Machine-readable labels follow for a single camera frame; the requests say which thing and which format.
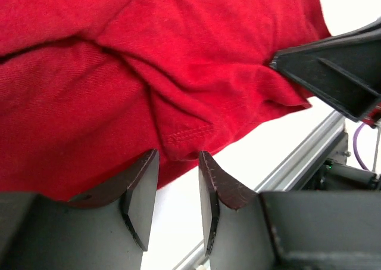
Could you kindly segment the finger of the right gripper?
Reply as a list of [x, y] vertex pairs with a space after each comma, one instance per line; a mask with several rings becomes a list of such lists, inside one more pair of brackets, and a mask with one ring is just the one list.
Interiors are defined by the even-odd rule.
[[380, 122], [380, 20], [283, 49], [270, 67], [354, 122]]

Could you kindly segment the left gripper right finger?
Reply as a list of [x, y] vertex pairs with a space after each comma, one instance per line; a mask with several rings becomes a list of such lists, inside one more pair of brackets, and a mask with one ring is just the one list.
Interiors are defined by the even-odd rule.
[[256, 193], [202, 151], [199, 188], [211, 269], [379, 269], [380, 192]]

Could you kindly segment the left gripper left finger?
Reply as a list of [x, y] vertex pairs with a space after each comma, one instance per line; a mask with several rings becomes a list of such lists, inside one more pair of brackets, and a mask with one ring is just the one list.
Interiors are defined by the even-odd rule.
[[1, 193], [2, 269], [139, 269], [148, 249], [159, 154], [68, 201]]

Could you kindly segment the red t-shirt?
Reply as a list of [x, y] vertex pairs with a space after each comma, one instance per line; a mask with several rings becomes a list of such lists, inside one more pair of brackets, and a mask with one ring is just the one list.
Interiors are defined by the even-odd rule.
[[1, 0], [1, 190], [68, 200], [151, 148], [163, 187], [308, 108], [268, 65], [328, 36], [320, 0]]

